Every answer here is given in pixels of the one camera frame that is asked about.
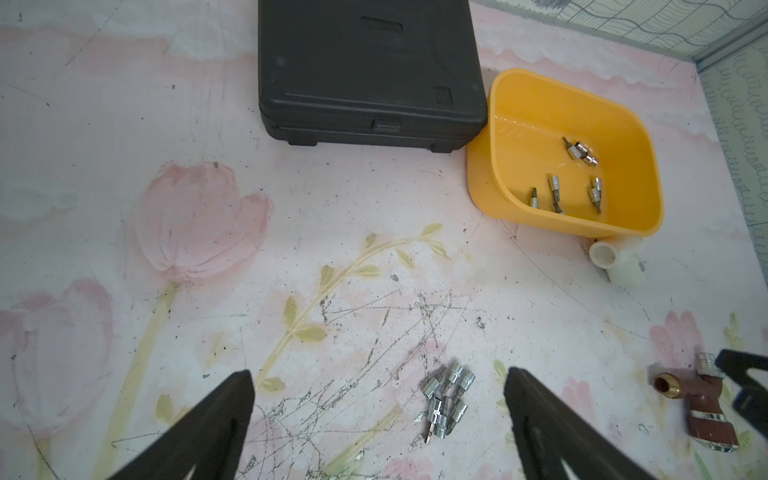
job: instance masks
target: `patterned wallpaper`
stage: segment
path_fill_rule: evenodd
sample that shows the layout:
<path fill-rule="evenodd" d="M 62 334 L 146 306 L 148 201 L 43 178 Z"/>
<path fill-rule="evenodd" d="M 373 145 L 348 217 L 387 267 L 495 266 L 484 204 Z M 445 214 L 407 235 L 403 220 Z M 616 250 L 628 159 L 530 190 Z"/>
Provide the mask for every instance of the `patterned wallpaper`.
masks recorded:
<path fill-rule="evenodd" d="M 495 0 L 562 22 L 692 56 L 755 15 L 766 0 Z"/>
<path fill-rule="evenodd" d="M 701 85 L 768 283 L 768 36 L 707 69 Z"/>

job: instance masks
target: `gray wall trim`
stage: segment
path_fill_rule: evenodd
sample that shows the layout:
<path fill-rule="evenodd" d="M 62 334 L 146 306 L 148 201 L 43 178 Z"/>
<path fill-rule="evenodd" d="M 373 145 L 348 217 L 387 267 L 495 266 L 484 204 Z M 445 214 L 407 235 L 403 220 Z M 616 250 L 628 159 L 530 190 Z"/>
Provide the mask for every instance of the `gray wall trim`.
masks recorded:
<path fill-rule="evenodd" d="M 570 22 L 565 22 L 555 17 L 544 15 L 543 13 L 533 12 L 532 10 L 526 10 L 525 8 L 521 8 L 516 5 L 510 5 L 505 2 L 500 2 L 499 0 L 471 0 L 471 1 L 473 3 L 485 5 L 486 7 L 502 10 L 503 12 L 509 12 L 509 13 L 512 13 L 513 15 L 517 15 L 520 17 L 532 18 L 541 23 L 546 23 L 549 25 L 557 25 L 558 27 L 579 31 L 587 35 L 592 35 L 593 37 L 604 38 L 606 40 L 615 41 L 623 45 L 628 45 L 630 47 L 635 47 L 641 50 L 658 53 L 659 55 L 663 55 L 665 57 L 676 58 L 677 60 L 683 60 L 683 61 L 691 61 L 691 62 L 693 61 L 693 59 L 691 59 L 691 57 L 688 55 L 683 55 L 673 51 L 665 50 L 664 48 L 658 48 L 653 45 L 640 43 L 639 41 L 627 40 L 624 37 L 620 37 L 618 35 L 611 35 L 609 33 L 605 33 L 604 31 L 595 30 L 589 27 L 584 27 L 582 25 L 576 25 Z"/>
<path fill-rule="evenodd" d="M 699 72 L 706 71 L 718 61 L 730 57 L 754 41 L 760 40 L 765 34 L 768 34 L 768 10 L 731 33 L 724 35 L 720 40 L 699 50 L 694 55 L 694 61 Z"/>

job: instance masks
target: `brass fitting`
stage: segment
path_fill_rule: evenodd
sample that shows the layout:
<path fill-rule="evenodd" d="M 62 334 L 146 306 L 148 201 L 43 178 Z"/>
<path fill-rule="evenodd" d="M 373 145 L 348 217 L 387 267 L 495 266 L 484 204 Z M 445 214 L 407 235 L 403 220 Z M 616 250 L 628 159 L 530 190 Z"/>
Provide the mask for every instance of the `brass fitting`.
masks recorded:
<path fill-rule="evenodd" d="M 710 353 L 697 355 L 695 375 L 677 376 L 671 372 L 656 375 L 654 389 L 670 399 L 687 400 L 688 434 L 718 452 L 734 452 L 739 448 L 736 429 L 728 422 L 720 407 L 723 374 L 714 365 Z"/>

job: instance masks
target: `bit set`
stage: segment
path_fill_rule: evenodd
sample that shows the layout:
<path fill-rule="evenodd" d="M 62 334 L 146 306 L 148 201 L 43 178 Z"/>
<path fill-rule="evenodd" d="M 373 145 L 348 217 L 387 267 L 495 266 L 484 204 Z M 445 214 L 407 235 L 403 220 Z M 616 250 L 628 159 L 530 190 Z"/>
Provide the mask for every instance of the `bit set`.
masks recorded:
<path fill-rule="evenodd" d="M 590 167 L 594 167 L 600 163 L 600 161 L 592 154 L 592 151 L 587 145 L 584 145 L 580 141 L 571 143 L 566 137 L 563 137 L 565 142 L 565 150 L 571 155 L 574 160 L 583 160 Z M 562 207 L 560 206 L 560 178 L 557 175 L 549 174 L 547 177 L 549 183 L 549 190 L 552 192 L 552 211 L 556 214 L 565 215 Z M 603 181 L 599 177 L 592 177 L 591 185 L 587 187 L 587 195 L 590 202 L 594 205 L 598 214 L 602 214 L 600 208 L 603 200 Z M 531 208 L 538 208 L 538 192 L 536 187 L 531 189 L 531 196 L 528 200 L 528 206 Z"/>
<path fill-rule="evenodd" d="M 568 151 L 568 154 L 571 155 L 571 158 L 574 160 L 583 160 L 590 167 L 594 167 L 600 163 L 600 161 L 598 161 L 592 154 L 589 147 L 582 144 L 580 141 L 572 144 L 566 137 L 563 137 L 563 141 L 565 142 L 565 150 Z"/>
<path fill-rule="evenodd" d="M 557 175 L 549 175 L 549 190 L 552 192 L 552 210 L 556 214 L 565 215 L 565 212 L 560 207 L 560 179 Z M 587 194 L 589 200 L 594 205 L 594 208 L 598 211 L 598 214 L 602 213 L 600 208 L 601 201 L 603 200 L 603 180 L 599 177 L 592 177 L 591 185 L 587 187 Z M 536 187 L 531 189 L 531 198 L 528 200 L 528 206 L 531 208 L 538 208 L 538 192 Z"/>
<path fill-rule="evenodd" d="M 475 374 L 458 362 L 426 380 L 422 387 L 422 393 L 429 400 L 429 430 L 425 443 L 429 444 L 433 436 L 444 439 L 450 435 L 467 411 L 467 404 L 461 397 L 474 381 Z"/>

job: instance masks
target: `white plastic pipe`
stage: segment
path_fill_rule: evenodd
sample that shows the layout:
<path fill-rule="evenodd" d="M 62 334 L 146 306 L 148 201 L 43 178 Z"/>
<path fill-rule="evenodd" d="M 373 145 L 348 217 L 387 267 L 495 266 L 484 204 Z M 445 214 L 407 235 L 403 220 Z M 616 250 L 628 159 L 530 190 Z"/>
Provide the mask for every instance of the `white plastic pipe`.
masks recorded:
<path fill-rule="evenodd" d="M 623 288 L 634 288 L 645 280 L 643 262 L 637 252 L 645 240 L 639 237 L 610 237 L 589 247 L 592 263 L 608 273 L 608 279 Z"/>

